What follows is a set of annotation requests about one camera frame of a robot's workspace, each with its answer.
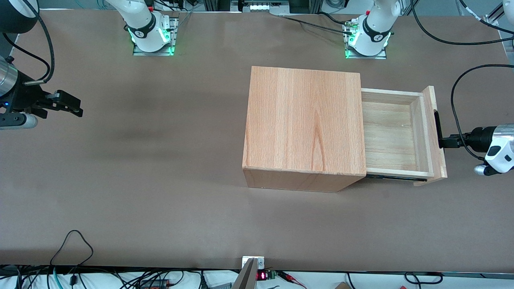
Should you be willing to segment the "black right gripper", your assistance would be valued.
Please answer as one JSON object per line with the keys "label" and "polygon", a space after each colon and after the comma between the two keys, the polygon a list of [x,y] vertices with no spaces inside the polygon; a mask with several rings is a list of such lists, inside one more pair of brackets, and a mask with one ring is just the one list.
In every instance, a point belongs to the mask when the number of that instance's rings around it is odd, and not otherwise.
{"label": "black right gripper", "polygon": [[73,107],[80,106],[81,100],[72,94],[56,90],[50,95],[38,85],[24,85],[25,80],[26,77],[19,77],[13,88],[1,96],[1,108],[5,108],[6,113],[28,113],[46,119],[48,110],[64,110],[79,118],[83,116],[82,108]]}

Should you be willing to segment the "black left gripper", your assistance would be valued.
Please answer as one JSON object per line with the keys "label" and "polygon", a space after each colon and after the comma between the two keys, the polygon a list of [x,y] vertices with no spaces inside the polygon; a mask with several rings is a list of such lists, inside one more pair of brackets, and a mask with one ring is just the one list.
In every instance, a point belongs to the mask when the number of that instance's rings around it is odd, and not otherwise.
{"label": "black left gripper", "polygon": [[487,153],[497,126],[477,127],[466,135],[450,135],[439,138],[439,148],[457,149],[470,147],[474,152]]}

